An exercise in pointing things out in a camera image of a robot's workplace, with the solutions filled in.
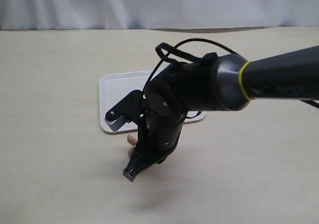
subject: white backdrop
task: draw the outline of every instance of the white backdrop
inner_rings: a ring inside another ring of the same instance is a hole
[[[9,29],[318,26],[319,0],[0,0]]]

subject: robotic arm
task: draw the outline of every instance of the robotic arm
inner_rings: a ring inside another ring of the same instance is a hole
[[[161,43],[156,52],[169,65],[151,79],[160,62],[142,91],[130,92],[105,115],[112,130],[126,122],[138,126],[138,143],[123,170],[131,182],[175,150],[189,111],[240,111],[254,99],[301,100],[319,108],[314,101],[319,100],[319,46],[250,62],[219,43],[192,40],[218,45],[230,54],[198,58],[178,45]],[[168,58],[162,50],[191,63]]]

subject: yellow ring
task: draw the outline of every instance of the yellow ring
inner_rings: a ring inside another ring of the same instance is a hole
[[[250,97],[248,96],[248,94],[246,93],[245,88],[244,88],[244,86],[243,86],[243,81],[242,81],[242,79],[243,79],[243,78],[242,78],[242,76],[243,76],[243,71],[244,71],[245,68],[249,65],[249,63],[250,63],[250,61],[247,61],[247,62],[242,66],[242,68],[240,68],[239,73],[238,73],[238,83],[239,83],[239,87],[240,87],[240,89],[241,89],[241,91],[242,91],[244,97],[245,97],[246,99],[248,99],[248,100],[252,100],[252,98],[250,98]]]

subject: table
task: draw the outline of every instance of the table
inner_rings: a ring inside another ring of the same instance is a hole
[[[318,45],[319,28],[1,31],[0,223],[318,224],[319,112],[298,101],[210,112],[163,164],[122,176],[130,146],[100,128],[98,80],[190,37],[256,60]]]

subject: white tray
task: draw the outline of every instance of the white tray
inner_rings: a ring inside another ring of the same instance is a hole
[[[105,123],[105,114],[117,102],[123,99],[132,90],[142,90],[152,70],[110,74],[99,80],[100,125],[107,133],[119,133],[124,131],[136,131],[137,125],[133,122],[126,123],[118,131],[112,131]],[[197,112],[189,112],[188,116],[194,116]],[[197,122],[205,117],[205,112],[185,123]]]

